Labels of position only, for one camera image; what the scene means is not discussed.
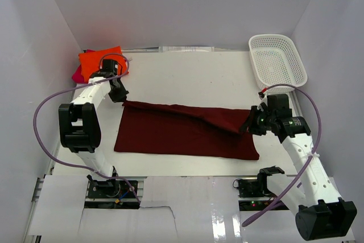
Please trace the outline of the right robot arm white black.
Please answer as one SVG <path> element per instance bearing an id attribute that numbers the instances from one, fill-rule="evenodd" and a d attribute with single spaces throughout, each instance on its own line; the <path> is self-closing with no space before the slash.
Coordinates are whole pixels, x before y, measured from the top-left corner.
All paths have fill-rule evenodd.
<path id="1" fill-rule="evenodd" d="M 272 132 L 297 171 L 290 179 L 278 166 L 259 170 L 253 193 L 276 196 L 267 210 L 282 202 L 294 215 L 297 230 L 306 241 L 347 235 L 357 208 L 331 183 L 311 130 L 303 117 L 293 116 L 287 94 L 262 96 L 261 103 L 251 107 L 240 131 L 259 136 Z"/>

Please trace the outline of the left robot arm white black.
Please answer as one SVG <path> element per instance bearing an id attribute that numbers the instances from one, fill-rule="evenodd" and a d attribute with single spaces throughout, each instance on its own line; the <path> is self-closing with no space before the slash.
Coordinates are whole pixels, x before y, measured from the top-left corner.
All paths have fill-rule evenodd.
<path id="1" fill-rule="evenodd" d="M 128 91 L 118 76 L 118 63 L 113 59 L 101 61 L 101 68 L 92 73 L 89 83 L 80 95 L 68 104 L 59 106 L 60 140 L 63 147 L 82 159 L 84 164 L 99 174 L 90 176 L 94 190 L 103 190 L 107 197 L 118 196 L 120 182 L 110 179 L 117 171 L 99 149 L 101 128 L 97 118 L 97 108 L 109 96 L 113 103 L 125 102 Z"/>

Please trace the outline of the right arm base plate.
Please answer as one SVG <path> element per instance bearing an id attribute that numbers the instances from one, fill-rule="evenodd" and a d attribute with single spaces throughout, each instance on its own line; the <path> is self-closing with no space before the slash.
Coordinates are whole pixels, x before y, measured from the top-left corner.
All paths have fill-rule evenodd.
<path id="1" fill-rule="evenodd" d="M 232 183 L 238 191 L 239 210 L 241 212 L 262 211 L 275 199 L 276 195 L 267 188 L 267 177 L 285 174 L 276 166 L 260 169 L 257 176 L 253 178 L 238 178 Z"/>

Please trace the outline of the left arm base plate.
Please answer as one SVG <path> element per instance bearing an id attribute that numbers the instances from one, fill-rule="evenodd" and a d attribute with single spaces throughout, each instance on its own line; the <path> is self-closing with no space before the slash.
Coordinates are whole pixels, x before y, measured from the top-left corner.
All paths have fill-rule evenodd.
<path id="1" fill-rule="evenodd" d="M 141 180 L 95 180 L 88 178 L 84 207 L 87 209 L 139 209 L 137 194 L 142 197 L 143 185 Z"/>

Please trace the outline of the dark red t shirt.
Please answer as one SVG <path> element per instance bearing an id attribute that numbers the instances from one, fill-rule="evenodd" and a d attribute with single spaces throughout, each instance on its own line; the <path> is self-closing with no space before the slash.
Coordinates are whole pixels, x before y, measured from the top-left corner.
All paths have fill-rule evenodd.
<path id="1" fill-rule="evenodd" d="M 239 130 L 248 115 L 246 109 L 126 101 L 114 151 L 258 160 L 252 134 Z"/>

